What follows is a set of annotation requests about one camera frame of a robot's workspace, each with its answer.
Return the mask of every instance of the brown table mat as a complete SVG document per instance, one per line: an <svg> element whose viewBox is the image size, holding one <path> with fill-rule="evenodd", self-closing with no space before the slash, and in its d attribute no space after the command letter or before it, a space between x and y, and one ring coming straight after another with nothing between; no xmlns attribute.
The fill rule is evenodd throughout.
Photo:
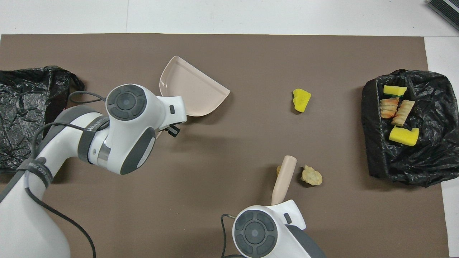
<svg viewBox="0 0 459 258"><path fill-rule="evenodd" d="M211 114L162 135L145 165L120 176L73 158L44 201L79 222L98 257L216 258L223 213L269 205L275 168L298 159L286 199L328 257L447 257L441 186L408 187L367 172L360 123L363 85L399 68L427 70L423 38L292 35L2 35L0 69L58 65L106 95L136 83L159 95L179 55L231 90ZM291 92L312 93L303 114ZM93 107L105 112L102 103ZM298 179L307 164L320 186ZM2 176L1 188L4 188ZM90 246L52 215L74 258ZM236 253L226 221L227 254Z"/></svg>

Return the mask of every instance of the gray circular button pad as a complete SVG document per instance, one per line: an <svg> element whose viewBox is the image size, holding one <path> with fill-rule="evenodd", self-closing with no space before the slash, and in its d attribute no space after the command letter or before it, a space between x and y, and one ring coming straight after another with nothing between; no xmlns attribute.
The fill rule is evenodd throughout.
<svg viewBox="0 0 459 258"><path fill-rule="evenodd" d="M277 227L271 216L248 210L235 221L235 242L247 256L260 258L269 254L277 242Z"/></svg>
<svg viewBox="0 0 459 258"><path fill-rule="evenodd" d="M145 92L133 84L123 85L110 93L106 106L114 118L123 121L132 120L145 110Z"/></svg>

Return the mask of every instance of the control button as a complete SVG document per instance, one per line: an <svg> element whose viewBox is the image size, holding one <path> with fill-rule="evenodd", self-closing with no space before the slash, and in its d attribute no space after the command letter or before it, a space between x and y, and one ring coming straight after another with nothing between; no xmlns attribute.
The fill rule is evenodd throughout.
<svg viewBox="0 0 459 258"><path fill-rule="evenodd" d="M144 94L143 90L139 86L135 86L132 84L128 84L123 88L124 91L132 92L137 97L142 96Z"/></svg>
<svg viewBox="0 0 459 258"><path fill-rule="evenodd" d="M274 230L273 220L270 217L268 217L265 213L259 213L257 215L257 219L264 224L264 226L266 227L267 231L273 231Z"/></svg>
<svg viewBox="0 0 459 258"><path fill-rule="evenodd" d="M253 212L251 211L244 211L243 214L239 216L239 218L236 220L236 225L235 228L237 230L242 230L244 228L244 225L249 221L253 219Z"/></svg>
<svg viewBox="0 0 459 258"><path fill-rule="evenodd" d="M134 116L137 116L138 114L142 113L144 106L145 106L145 100L138 98L135 107L131 110L132 114Z"/></svg>
<svg viewBox="0 0 459 258"><path fill-rule="evenodd" d="M262 245L257 247L257 254L262 255L270 252L274 248L275 240L276 239L273 236L266 237L266 241Z"/></svg>
<svg viewBox="0 0 459 258"><path fill-rule="evenodd" d="M135 97L129 93L123 93L116 100L116 105L120 109L129 110L135 105Z"/></svg>
<svg viewBox="0 0 459 258"><path fill-rule="evenodd" d="M290 215L288 213L284 213L284 217L285 217L285 220L287 221L287 224L290 224L291 223Z"/></svg>
<svg viewBox="0 0 459 258"><path fill-rule="evenodd" d="M121 110L119 110L119 109L116 108L116 107L112 107L112 108L110 109L110 113L111 113L114 117L124 118L124 119L129 118L129 114L128 114L127 112L121 111Z"/></svg>
<svg viewBox="0 0 459 258"><path fill-rule="evenodd" d="M253 253L253 247L250 245L247 245L247 243L244 241L244 237L242 235L237 235L236 236L236 244L239 247L239 249L245 253L245 254L252 254Z"/></svg>
<svg viewBox="0 0 459 258"><path fill-rule="evenodd" d="M245 235L247 241L249 241L251 244L257 245L263 241L265 231L260 223L251 222L246 227Z"/></svg>
<svg viewBox="0 0 459 258"><path fill-rule="evenodd" d="M108 105L115 104L116 96L118 96L118 94L120 94L120 93L121 93L121 91L119 89L116 89L116 90L112 91L112 93L110 93L110 95L108 96L107 104Z"/></svg>

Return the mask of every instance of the black cable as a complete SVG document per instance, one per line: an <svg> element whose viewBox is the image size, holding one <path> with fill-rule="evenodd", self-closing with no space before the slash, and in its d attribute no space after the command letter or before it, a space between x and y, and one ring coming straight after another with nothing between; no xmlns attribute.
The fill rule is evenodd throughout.
<svg viewBox="0 0 459 258"><path fill-rule="evenodd" d="M91 95L91 96L94 96L94 97L97 97L98 100L91 100L91 101L76 101L76 100L73 100L72 97L74 95L82 95L82 94L88 94L88 95ZM70 93L70 95L68 96L68 100L73 102L73 103L77 103L77 104L87 104L87 103L92 103L92 102L97 102L97 101L105 101L106 98L102 97L101 95L99 94L96 94L96 93L93 93L93 92L89 92L89 91L85 91L85 90L78 90L78 91L75 91L75 92L72 92Z"/></svg>
<svg viewBox="0 0 459 258"><path fill-rule="evenodd" d="M66 215L60 213L59 211L53 209L51 206L49 206L48 204L42 202L39 198L37 198L31 191L30 191L30 188L25 188L27 194L29 195L29 197L35 201L37 204L39 204L41 207L49 210L50 212L56 214L57 216L65 219L66 221L72 223L75 227L77 227L83 234L84 236L88 239L89 241L89 244L91 244L91 248L92 248L92 257L95 258L95 246L94 246L94 242L92 241L91 237L89 236L89 234L84 230L84 228L82 226L80 226L78 223L76 223L73 219L67 217Z"/></svg>
<svg viewBox="0 0 459 258"><path fill-rule="evenodd" d="M223 217L228 217L228 218L234 219L233 217L229 216L228 214L222 214L222 216L220 216L220 221L222 223L222 229L223 229L223 251L222 251L221 258L233 258L233 257L243 257L243 258L245 258L245 256L239 255L239 254L230 254L230 255L225 256L225 251L226 251L226 231L225 231L225 224L223 223Z"/></svg>
<svg viewBox="0 0 459 258"><path fill-rule="evenodd" d="M31 158L35 159L37 157L37 146L36 146L36 144L37 144L38 135L41 132L43 132L43 130L45 130L46 128L51 127L53 125L63 125L63 126L72 127L72 128L75 128L75 129L78 129L78 130L82 130L82 131L84 130L83 127L79 127L79 126L71 124L71 123L52 122L52 123L45 124L44 126L40 127L40 129L38 129L38 131L34 135L34 139L32 140L32 146L30 147L30 157Z"/></svg>

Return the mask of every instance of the yellow sponge piece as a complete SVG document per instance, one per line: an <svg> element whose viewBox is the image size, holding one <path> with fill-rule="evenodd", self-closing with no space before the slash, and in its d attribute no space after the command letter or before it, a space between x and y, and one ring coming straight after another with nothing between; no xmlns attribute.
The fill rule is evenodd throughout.
<svg viewBox="0 0 459 258"><path fill-rule="evenodd" d="M295 104L295 109L298 112L304 112L309 99L311 99L311 93L302 89L296 89L293 91L293 104Z"/></svg>
<svg viewBox="0 0 459 258"><path fill-rule="evenodd" d="M383 92L387 95L398 96L401 97L405 94L407 87L398 87L398 86L389 86L384 85Z"/></svg>
<svg viewBox="0 0 459 258"><path fill-rule="evenodd" d="M419 128L413 128L410 130L405 128L394 127L391 134L389 135L389 140L399 142L408 146L416 145L419 136Z"/></svg>

